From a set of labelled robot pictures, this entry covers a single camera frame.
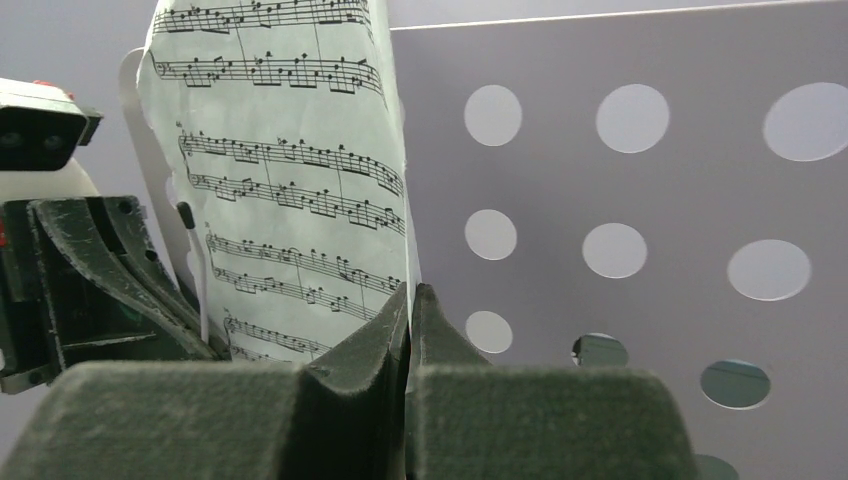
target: gray wall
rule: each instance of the gray wall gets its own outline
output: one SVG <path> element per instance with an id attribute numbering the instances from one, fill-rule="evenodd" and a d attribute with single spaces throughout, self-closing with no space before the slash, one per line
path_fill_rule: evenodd
<path id="1" fill-rule="evenodd" d="M 389 0 L 392 24 L 533 18 L 752 3 L 744 0 Z M 77 158 L 103 194 L 132 194 L 147 203 L 117 95 L 118 66 L 141 46 L 156 0 L 2 0 L 0 77 L 46 80 L 102 110 L 106 121 Z M 158 239 L 157 248 L 162 249 Z M 43 397 L 44 388 L 0 397 L 0 459 Z"/>

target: camera lens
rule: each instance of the camera lens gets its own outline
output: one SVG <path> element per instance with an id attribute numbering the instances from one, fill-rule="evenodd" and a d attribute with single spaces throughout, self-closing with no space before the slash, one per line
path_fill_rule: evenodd
<path id="1" fill-rule="evenodd" d="M 59 135 L 50 135 L 44 139 L 44 148 L 50 151 L 59 150 L 64 143 L 65 141 Z"/>
<path id="2" fill-rule="evenodd" d="M 24 143 L 24 137 L 18 132 L 6 132 L 0 135 L 0 147 L 15 148 Z"/>

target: black cable tip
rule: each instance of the black cable tip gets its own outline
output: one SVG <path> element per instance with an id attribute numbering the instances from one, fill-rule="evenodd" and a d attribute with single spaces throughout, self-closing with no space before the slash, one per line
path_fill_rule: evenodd
<path id="1" fill-rule="evenodd" d="M 180 202 L 177 204 L 177 211 L 180 213 L 183 225 L 189 230 L 194 230 L 194 215 L 191 214 L 191 206 L 186 202 Z"/>

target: sheet music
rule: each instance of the sheet music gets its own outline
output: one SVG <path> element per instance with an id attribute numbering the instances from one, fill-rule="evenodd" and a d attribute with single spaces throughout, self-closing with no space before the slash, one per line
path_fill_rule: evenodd
<path id="1" fill-rule="evenodd" d="M 212 321 L 234 358 L 318 358 L 409 275 L 384 0 L 160 0 L 146 47 L 139 94 Z"/>

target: paper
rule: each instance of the paper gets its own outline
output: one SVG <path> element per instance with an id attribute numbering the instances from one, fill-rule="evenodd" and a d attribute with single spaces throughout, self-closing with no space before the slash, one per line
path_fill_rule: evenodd
<path id="1" fill-rule="evenodd" d="M 407 280 L 384 1 L 161 0 L 138 88 L 234 358 L 311 361 Z"/>

